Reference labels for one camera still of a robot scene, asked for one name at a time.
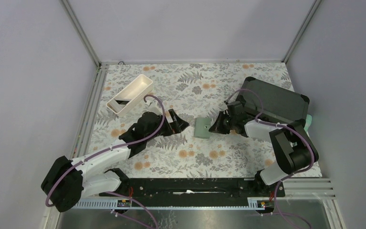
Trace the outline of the green card holder wallet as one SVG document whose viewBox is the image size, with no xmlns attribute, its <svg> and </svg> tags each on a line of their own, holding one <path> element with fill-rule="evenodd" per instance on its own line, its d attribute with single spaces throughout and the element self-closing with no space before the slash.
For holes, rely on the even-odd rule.
<svg viewBox="0 0 366 229">
<path fill-rule="evenodd" d="M 209 128 L 211 127 L 211 118 L 209 117 L 198 117 L 195 119 L 194 134 L 195 138 L 209 139 L 211 133 Z"/>
</svg>

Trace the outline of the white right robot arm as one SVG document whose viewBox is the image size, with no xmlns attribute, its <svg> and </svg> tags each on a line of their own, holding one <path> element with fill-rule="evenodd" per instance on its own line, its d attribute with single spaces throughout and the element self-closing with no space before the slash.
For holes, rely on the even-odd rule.
<svg viewBox="0 0 366 229">
<path fill-rule="evenodd" d="M 273 184 L 287 177 L 310 169 L 319 159 L 318 152 L 306 133 L 302 122 L 290 124 L 271 123 L 251 117 L 238 101 L 227 104 L 220 111 L 209 132 L 237 134 L 249 138 L 263 139 L 272 144 L 275 162 L 259 171 L 254 184 L 256 194 L 265 197 L 273 191 Z"/>
</svg>

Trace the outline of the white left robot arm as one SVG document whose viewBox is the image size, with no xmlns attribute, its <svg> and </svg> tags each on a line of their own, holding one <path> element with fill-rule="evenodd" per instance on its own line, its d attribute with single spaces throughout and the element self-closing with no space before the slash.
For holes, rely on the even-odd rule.
<svg viewBox="0 0 366 229">
<path fill-rule="evenodd" d="M 57 158 L 41 184 L 47 195 L 47 206 L 65 212 L 88 196 L 108 191 L 117 196 L 125 195 L 128 182 L 115 169 L 107 167 L 142 152 L 148 141 L 179 134 L 190 125 L 173 109 L 168 112 L 172 119 L 170 123 L 162 114 L 145 112 L 107 148 L 74 159 Z"/>
</svg>

